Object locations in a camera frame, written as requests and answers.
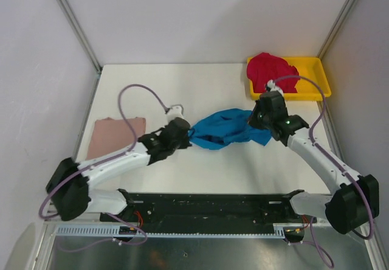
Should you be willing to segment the blue t shirt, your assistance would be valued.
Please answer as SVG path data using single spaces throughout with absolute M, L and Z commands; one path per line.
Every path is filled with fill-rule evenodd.
M 252 112 L 238 108 L 226 109 L 198 121 L 188 132 L 191 143 L 208 150 L 221 150 L 230 144 L 256 142 L 267 145 L 272 136 L 248 124 Z

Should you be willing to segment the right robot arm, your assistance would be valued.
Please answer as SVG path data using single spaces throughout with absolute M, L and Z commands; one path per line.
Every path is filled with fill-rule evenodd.
M 280 207 L 287 222 L 301 215 L 326 219 L 340 234 L 347 234 L 368 223 L 374 234 L 374 219 L 379 215 L 379 184 L 372 175 L 362 176 L 323 148 L 314 137 L 312 126 L 298 115 L 290 115 L 284 97 L 278 91 L 265 92 L 255 102 L 249 125 L 269 130 L 275 141 L 299 155 L 320 177 L 329 190 L 316 195 L 296 190 Z

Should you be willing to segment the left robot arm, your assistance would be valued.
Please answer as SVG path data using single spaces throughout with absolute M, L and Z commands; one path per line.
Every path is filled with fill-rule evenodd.
M 58 216 L 71 221 L 84 213 L 110 213 L 121 221 L 130 220 L 134 206 L 125 190 L 104 191 L 96 187 L 188 148 L 189 130 L 190 124 L 177 117 L 159 130 L 141 136 L 136 143 L 106 156 L 80 163 L 70 157 L 63 159 L 46 185 Z

